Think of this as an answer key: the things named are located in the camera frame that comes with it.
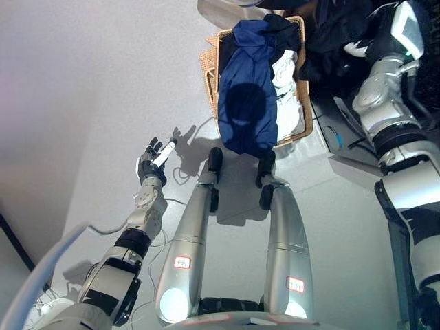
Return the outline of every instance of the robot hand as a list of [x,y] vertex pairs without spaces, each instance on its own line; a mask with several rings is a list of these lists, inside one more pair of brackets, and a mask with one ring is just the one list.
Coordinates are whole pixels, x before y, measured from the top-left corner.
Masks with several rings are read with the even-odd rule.
[[147,177],[156,176],[162,182],[162,186],[166,185],[166,177],[164,174],[165,162],[177,144],[176,139],[171,141],[160,151],[162,143],[157,137],[153,138],[145,149],[145,152],[137,159],[136,174],[139,177],[140,184]]

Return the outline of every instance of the blue cloth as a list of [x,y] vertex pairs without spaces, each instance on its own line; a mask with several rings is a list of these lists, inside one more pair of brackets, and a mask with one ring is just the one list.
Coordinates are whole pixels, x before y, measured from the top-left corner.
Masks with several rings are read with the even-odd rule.
[[220,77],[219,130],[226,148],[260,158],[277,140],[276,92],[270,57],[276,38],[266,21],[240,21],[236,45]]

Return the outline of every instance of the white wall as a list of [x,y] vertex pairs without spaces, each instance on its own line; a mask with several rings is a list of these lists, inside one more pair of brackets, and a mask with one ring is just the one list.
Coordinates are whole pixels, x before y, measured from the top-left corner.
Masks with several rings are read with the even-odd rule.
[[90,3],[0,4],[0,211],[34,261],[61,237],[106,71]]

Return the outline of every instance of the robot leg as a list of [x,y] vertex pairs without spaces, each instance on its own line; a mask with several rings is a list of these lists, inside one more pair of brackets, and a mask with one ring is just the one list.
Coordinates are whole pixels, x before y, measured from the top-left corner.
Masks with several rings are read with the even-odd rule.
[[313,318],[313,285],[309,246],[303,219],[288,183],[272,175],[275,154],[258,166],[260,206],[270,210],[267,252],[265,311]]
[[180,219],[166,257],[156,296],[156,314],[176,323],[197,312],[205,265],[206,230],[210,212],[217,210],[220,148],[213,148],[208,171],[201,175]]

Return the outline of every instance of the label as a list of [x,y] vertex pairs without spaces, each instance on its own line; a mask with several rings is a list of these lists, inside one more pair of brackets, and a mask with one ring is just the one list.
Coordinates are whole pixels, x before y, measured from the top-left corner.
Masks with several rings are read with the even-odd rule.
[[175,268],[182,268],[184,270],[188,270],[191,265],[191,258],[187,256],[176,256],[176,259],[174,259],[174,267]]
[[304,293],[304,281],[299,278],[288,276],[286,285],[289,290],[299,292],[300,294]]

